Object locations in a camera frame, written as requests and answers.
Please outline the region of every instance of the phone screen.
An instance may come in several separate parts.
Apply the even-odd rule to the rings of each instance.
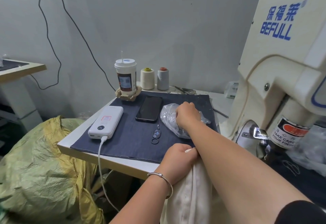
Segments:
[[[146,122],[155,122],[161,111],[161,105],[161,97],[147,96],[136,115],[136,119]]]

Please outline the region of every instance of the white table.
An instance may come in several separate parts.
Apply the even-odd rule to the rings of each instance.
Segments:
[[[170,89],[167,91],[160,91],[157,90],[156,88],[150,91],[162,92],[162,93],[171,92],[175,94],[181,94],[181,91],[177,90],[174,87],[170,87]],[[196,92],[197,94],[208,94],[212,99],[213,107],[223,112],[224,114],[229,115],[229,110],[233,102],[232,99],[225,98],[223,94],[204,92],[204,91],[196,91]],[[63,154],[97,164],[97,160],[98,160],[97,155],[71,149],[70,146],[74,144],[77,141],[77,139],[81,137],[81,135],[85,132],[85,130],[89,126],[92,125],[92,123],[99,116],[101,110],[96,112],[93,116],[87,119],[82,125],[77,127],[73,132],[71,132],[68,136],[66,136],[63,140],[61,140],[58,143],[58,147]],[[217,125],[218,125],[218,121],[223,122],[224,120],[226,120],[226,118],[223,117],[222,115],[216,112],[214,113],[215,113],[215,122],[217,123]],[[115,158],[110,156],[101,156],[101,166],[103,168],[109,168],[133,177],[146,179],[147,173],[155,171],[155,169],[158,167],[158,164],[145,162],[145,161],[138,161],[138,160]]]
[[[39,123],[42,123],[42,119],[21,78],[46,70],[46,66],[34,62],[5,60],[28,64],[0,71],[0,88],[15,113],[13,118],[11,118],[10,114],[8,116],[7,112],[0,110],[0,116],[21,123],[26,131],[30,131]]]

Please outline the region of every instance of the white fabric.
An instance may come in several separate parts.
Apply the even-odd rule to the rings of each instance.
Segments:
[[[165,200],[160,223],[231,223],[201,158],[192,166],[188,175],[173,186],[173,195]]]

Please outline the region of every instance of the hand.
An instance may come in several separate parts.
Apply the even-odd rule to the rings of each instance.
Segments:
[[[170,147],[158,168],[155,170],[172,184],[176,184],[183,179],[191,169],[192,164],[198,157],[196,148],[191,149],[188,144],[174,144]]]
[[[177,110],[177,124],[180,128],[187,130],[190,123],[200,121],[201,115],[199,111],[195,108],[194,103],[184,102],[178,106]]]

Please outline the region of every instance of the wall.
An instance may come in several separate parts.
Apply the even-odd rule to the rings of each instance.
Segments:
[[[98,63],[118,87],[114,62],[137,61],[138,70],[165,66],[170,83],[222,92],[238,78],[240,60],[258,0],[65,0]],[[62,61],[57,86],[39,90],[24,78],[41,115],[73,117],[95,112],[114,97],[61,0],[41,0],[49,37]],[[34,74],[42,87],[56,82],[59,63],[46,39],[38,0],[0,0],[0,54],[44,63]]]

